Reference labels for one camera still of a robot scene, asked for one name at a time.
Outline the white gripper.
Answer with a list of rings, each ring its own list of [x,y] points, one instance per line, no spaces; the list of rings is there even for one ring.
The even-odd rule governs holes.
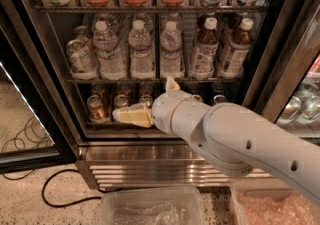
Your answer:
[[[153,125],[169,135],[190,135],[192,131],[191,95],[180,89],[171,76],[166,79],[166,93],[154,100],[151,110],[144,103],[115,109],[116,122],[150,128]]]

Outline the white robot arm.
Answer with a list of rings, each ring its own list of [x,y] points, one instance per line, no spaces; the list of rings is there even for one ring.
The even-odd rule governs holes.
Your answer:
[[[226,176],[246,176],[259,168],[320,204],[320,148],[241,105],[207,105],[169,77],[166,91],[151,107],[137,103],[118,108],[113,118],[145,128],[154,125],[183,139]]]

